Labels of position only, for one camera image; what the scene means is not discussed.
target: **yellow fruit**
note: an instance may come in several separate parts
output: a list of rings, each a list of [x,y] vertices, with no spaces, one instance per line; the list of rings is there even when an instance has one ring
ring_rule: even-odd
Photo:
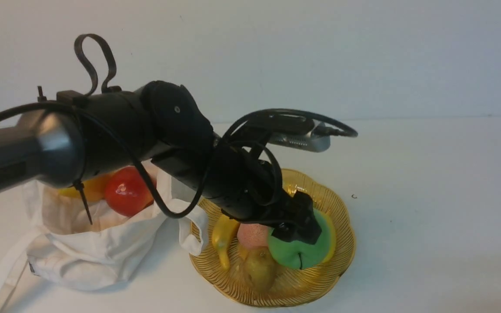
[[[252,289],[264,293],[272,288],[276,280],[276,261],[267,247],[248,252],[243,263],[243,277]]]
[[[104,198],[107,182],[111,179],[111,174],[103,174],[82,182],[84,184],[84,194],[89,202],[100,201]],[[61,196],[81,199],[80,192],[75,187],[63,188],[57,191]]]
[[[324,257],[324,260],[322,260],[322,263],[326,263],[332,259],[334,256],[334,253],[336,252],[336,227],[334,226],[334,223],[332,222],[332,218],[330,218],[326,213],[318,211],[322,216],[324,216],[324,219],[326,220],[326,224],[328,224],[328,228],[330,228],[330,250],[328,251],[328,254],[326,254],[326,257]]]
[[[228,250],[233,237],[237,234],[239,224],[240,223],[236,220],[231,220],[229,217],[222,214],[217,220],[214,230],[212,231],[212,245],[214,246],[214,249],[216,249],[221,267],[225,271],[228,271],[231,266],[231,263],[229,262]]]

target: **fruit basket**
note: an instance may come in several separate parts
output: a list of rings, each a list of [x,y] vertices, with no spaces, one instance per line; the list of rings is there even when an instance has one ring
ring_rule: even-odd
[[[316,183],[312,178],[296,170],[284,169],[284,189],[291,195],[296,190],[310,194],[314,207],[332,218],[336,229],[336,250],[327,263],[309,269],[293,270],[278,265],[273,286],[264,293],[251,289],[243,277],[243,259],[239,256],[237,237],[233,238],[228,250],[230,269],[225,271],[214,247],[209,244],[200,256],[190,256],[194,268],[223,295],[254,307],[287,307],[315,301],[326,295],[351,264],[356,248],[349,214],[343,200],[328,187]],[[209,202],[200,203],[208,216],[208,236],[221,216],[220,209]],[[193,225],[193,234],[198,229]]]

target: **tomato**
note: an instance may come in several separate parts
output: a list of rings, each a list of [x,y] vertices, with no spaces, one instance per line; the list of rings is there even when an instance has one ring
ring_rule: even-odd
[[[148,187],[133,166],[120,169],[111,177],[106,186],[105,198],[110,208],[127,217],[137,215],[154,202]]]

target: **white canvas bag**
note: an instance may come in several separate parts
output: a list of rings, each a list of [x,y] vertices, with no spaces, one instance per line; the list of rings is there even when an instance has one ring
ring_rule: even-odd
[[[171,176],[147,166],[157,177],[157,190],[173,212],[188,202],[171,196]],[[129,279],[151,248],[157,229],[166,216],[154,203],[132,218],[113,211],[105,200],[90,205],[90,225],[81,200],[65,198],[39,182],[23,186],[28,218],[33,225],[0,262],[0,309],[26,268],[59,285],[97,290]],[[191,234],[191,222],[200,238]],[[179,219],[179,244],[198,255],[207,245],[207,215],[195,207]]]

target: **plastic fruit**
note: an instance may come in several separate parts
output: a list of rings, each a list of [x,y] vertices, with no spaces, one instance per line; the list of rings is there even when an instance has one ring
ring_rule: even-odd
[[[298,240],[285,242],[272,236],[271,231],[268,236],[268,248],[274,260],[295,270],[306,269],[322,263],[332,247],[332,234],[324,216],[314,209],[314,217],[318,221],[320,228],[322,228],[322,233],[315,244],[308,244]]]
[[[332,218],[330,216],[326,215],[324,212],[319,211],[318,213],[324,216],[324,218],[326,219],[326,224],[328,224],[328,228],[330,229],[330,251],[328,251],[328,254],[326,254],[326,257],[324,257],[324,260],[322,260],[321,262],[328,263],[332,259],[332,257],[334,257],[334,253],[336,252],[336,226],[334,226],[334,223],[332,222]]]
[[[221,215],[214,226],[212,231],[212,246],[217,251],[221,267],[228,271],[231,263],[229,262],[229,246],[239,229],[239,222],[231,220],[225,215]]]
[[[251,250],[268,246],[270,228],[261,224],[241,224],[237,232],[237,240],[245,248]]]
[[[276,261],[267,247],[250,250],[243,263],[243,277],[252,289],[264,293],[276,280]]]
[[[107,183],[111,179],[111,174],[103,174],[98,177],[92,178],[82,182],[84,185],[84,194],[86,200],[89,202],[100,201],[105,196]],[[81,199],[80,192],[75,187],[63,188],[57,191],[60,196],[67,196],[68,198]]]
[[[110,208],[127,217],[137,215],[154,201],[148,187],[133,166],[127,166],[113,174],[107,183],[105,198]]]

